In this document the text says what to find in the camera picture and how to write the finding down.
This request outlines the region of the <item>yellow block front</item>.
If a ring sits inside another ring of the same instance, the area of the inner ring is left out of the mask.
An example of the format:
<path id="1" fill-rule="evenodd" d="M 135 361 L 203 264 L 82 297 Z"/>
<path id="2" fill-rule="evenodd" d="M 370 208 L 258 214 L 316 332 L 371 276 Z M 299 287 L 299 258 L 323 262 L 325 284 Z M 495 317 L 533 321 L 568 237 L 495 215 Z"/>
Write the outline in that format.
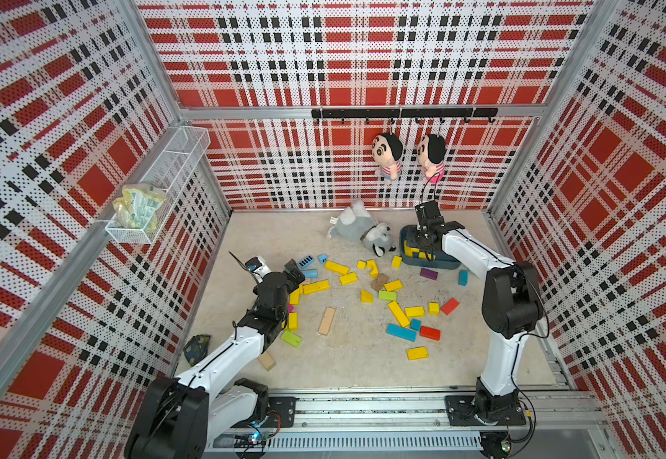
<path id="1" fill-rule="evenodd" d="M 419 361 L 428 359 L 429 351 L 425 346 L 410 348 L 407 350 L 407 358 L 409 361 Z"/>

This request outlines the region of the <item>left hanging cartoon doll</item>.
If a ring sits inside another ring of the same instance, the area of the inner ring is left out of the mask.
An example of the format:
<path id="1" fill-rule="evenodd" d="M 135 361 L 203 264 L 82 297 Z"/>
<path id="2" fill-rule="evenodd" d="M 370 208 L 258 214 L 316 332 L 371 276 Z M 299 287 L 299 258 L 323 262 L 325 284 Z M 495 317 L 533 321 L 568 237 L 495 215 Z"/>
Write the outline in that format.
<path id="1" fill-rule="evenodd" d="M 402 171 L 403 145 L 395 134 L 381 133 L 372 144 L 372 156 L 380 174 L 388 181 L 395 181 Z"/>

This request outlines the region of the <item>grey husky plush toy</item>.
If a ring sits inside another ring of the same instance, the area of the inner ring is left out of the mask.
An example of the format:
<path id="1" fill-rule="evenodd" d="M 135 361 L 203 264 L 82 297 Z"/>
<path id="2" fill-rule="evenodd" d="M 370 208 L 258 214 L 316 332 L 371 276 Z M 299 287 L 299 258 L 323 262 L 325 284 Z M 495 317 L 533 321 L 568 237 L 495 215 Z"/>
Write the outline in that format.
<path id="1" fill-rule="evenodd" d="M 360 242 L 377 257 L 396 250 L 392 228 L 388 223 L 379 222 L 367 210 L 362 200 L 354 201 L 337 217 L 330 219 L 331 228 L 326 237 L 338 237 Z"/>

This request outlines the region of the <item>right hanging cartoon doll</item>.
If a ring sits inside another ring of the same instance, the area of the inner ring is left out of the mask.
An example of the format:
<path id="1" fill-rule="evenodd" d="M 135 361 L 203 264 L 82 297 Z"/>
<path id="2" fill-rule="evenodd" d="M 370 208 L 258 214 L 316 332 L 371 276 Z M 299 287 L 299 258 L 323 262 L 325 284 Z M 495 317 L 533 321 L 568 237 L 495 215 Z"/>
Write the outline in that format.
<path id="1" fill-rule="evenodd" d="M 417 145 L 416 152 L 425 181 L 438 184 L 445 172 L 445 139 L 434 134 L 425 135 Z"/>

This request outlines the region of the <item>yellow triangular block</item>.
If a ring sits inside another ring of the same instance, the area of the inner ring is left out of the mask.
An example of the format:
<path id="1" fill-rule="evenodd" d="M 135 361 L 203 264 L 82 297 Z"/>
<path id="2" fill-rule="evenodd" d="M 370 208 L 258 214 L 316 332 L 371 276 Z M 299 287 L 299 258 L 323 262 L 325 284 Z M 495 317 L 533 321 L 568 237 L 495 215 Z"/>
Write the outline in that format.
<path id="1" fill-rule="evenodd" d="M 374 302 L 374 297 L 370 292 L 368 292 L 366 290 L 361 290 L 361 302 L 362 303 L 373 303 Z"/>

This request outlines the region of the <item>long natural wood block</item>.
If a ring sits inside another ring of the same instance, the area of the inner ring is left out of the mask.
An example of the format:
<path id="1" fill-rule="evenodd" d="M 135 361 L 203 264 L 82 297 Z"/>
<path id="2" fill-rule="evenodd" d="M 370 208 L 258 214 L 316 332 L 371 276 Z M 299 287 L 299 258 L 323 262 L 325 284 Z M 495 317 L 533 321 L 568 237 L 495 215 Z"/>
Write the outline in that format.
<path id="1" fill-rule="evenodd" d="M 325 311 L 323 312 L 323 318 L 321 320 L 319 329 L 318 329 L 318 334 L 321 336 L 327 336 L 330 333 L 332 323 L 335 319 L 337 309 L 333 307 L 327 307 L 325 308 Z"/>

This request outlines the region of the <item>red rectangular block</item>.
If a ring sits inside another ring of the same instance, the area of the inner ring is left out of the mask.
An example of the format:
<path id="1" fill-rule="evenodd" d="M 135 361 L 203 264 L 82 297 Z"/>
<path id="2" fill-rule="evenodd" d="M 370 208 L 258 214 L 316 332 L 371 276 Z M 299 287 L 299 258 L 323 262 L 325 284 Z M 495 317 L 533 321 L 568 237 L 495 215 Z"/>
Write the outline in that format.
<path id="1" fill-rule="evenodd" d="M 419 334 L 422 338 L 427 340 L 435 340 L 436 342 L 441 340 L 441 331 L 432 327 L 421 326 Z"/>

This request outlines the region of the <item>dark brown wood block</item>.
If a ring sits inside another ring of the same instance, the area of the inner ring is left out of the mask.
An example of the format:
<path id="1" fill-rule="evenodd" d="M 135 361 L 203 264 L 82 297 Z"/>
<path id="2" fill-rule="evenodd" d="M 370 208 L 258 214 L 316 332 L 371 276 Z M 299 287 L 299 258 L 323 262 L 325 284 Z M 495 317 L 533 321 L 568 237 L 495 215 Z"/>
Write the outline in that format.
<path id="1" fill-rule="evenodd" d="M 371 288 L 375 291 L 382 291 L 385 290 L 385 285 L 390 282 L 390 278 L 387 275 L 384 275 L 383 273 L 379 273 L 377 277 L 375 277 L 369 285 L 371 285 Z"/>

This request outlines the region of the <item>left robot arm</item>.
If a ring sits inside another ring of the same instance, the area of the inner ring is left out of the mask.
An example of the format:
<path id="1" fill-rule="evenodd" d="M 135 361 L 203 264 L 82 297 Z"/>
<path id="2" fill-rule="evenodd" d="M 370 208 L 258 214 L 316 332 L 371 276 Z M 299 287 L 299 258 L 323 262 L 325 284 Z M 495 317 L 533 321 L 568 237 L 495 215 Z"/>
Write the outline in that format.
<path id="1" fill-rule="evenodd" d="M 159 377 L 149 385 L 124 457 L 199 458 L 229 428 L 266 419 L 268 387 L 237 375 L 290 324 L 289 296 L 305 275 L 295 260 L 273 272 L 260 256 L 242 268 L 254 277 L 255 302 L 233 324 L 231 336 L 202 361 L 177 377 Z"/>

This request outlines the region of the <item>blue striped block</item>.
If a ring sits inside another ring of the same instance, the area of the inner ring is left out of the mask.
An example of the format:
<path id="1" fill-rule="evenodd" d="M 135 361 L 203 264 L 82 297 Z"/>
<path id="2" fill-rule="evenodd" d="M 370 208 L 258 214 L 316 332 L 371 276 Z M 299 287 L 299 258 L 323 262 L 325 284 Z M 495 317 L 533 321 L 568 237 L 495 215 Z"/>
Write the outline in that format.
<path id="1" fill-rule="evenodd" d="M 314 258 L 313 256 L 304 256 L 304 258 L 302 258 L 302 259 L 299 261 L 299 267 L 300 267 L 302 270 L 305 270 L 305 269 L 307 269 L 309 266 L 311 266 L 312 263 L 313 263 L 314 261 L 315 261 L 315 258 Z"/>

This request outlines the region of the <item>metal linear rail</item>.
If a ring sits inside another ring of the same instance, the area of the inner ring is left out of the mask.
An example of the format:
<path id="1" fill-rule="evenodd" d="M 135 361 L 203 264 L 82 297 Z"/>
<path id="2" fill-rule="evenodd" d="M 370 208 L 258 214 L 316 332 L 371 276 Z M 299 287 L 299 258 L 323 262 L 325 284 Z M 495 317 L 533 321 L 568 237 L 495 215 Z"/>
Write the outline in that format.
<path id="1" fill-rule="evenodd" d="M 283 452 L 479 451 L 490 430 L 523 438 L 541 430 L 585 431 L 594 444 L 608 426 L 586 392 L 529 390 L 494 426 L 469 417 L 473 393 L 453 387 L 277 390 L 282 406 L 262 428 L 234 428 L 214 453 L 258 457 Z"/>

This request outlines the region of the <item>long yellow diagonal block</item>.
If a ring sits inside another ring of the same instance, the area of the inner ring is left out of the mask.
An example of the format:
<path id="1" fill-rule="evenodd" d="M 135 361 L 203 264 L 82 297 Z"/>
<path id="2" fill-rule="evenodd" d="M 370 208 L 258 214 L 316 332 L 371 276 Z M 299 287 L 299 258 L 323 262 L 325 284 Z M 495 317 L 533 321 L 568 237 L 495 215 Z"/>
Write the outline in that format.
<path id="1" fill-rule="evenodd" d="M 409 328 L 411 326 L 410 319 L 406 316 L 404 310 L 396 301 L 390 302 L 388 304 L 388 309 L 390 309 L 392 315 L 400 327 Z"/>

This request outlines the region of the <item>long teal block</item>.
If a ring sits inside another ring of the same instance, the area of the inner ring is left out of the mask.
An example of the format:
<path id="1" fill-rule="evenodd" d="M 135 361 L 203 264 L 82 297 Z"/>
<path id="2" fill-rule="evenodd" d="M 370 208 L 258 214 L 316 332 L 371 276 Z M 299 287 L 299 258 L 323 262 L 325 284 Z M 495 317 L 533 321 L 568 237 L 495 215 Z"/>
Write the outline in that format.
<path id="1" fill-rule="evenodd" d="M 391 323 L 387 326 L 386 333 L 401 340 L 407 340 L 408 342 L 415 342 L 417 337 L 417 332 L 415 330 L 403 328 Z"/>

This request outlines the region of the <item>dark teal plastic bin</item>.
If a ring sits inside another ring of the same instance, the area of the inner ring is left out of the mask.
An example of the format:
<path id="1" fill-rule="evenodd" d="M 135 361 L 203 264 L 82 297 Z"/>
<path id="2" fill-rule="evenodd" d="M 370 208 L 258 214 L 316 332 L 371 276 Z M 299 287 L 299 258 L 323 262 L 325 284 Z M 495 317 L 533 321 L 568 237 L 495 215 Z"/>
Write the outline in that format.
<path id="1" fill-rule="evenodd" d="M 407 225 L 400 229 L 399 252 L 405 264 L 433 270 L 455 270 L 461 267 L 457 258 L 448 256 L 442 250 L 421 246 L 418 235 L 417 225 Z"/>

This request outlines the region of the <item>yellow arch block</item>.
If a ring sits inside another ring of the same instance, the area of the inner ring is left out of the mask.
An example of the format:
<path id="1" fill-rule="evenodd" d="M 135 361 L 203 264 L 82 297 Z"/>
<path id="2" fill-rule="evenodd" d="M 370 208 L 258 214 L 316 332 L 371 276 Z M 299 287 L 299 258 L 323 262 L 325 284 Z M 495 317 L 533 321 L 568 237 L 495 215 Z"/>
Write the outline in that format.
<path id="1" fill-rule="evenodd" d="M 371 278 L 378 277 L 379 270 L 375 260 L 371 259 L 367 262 L 367 269 L 369 270 L 369 276 Z"/>

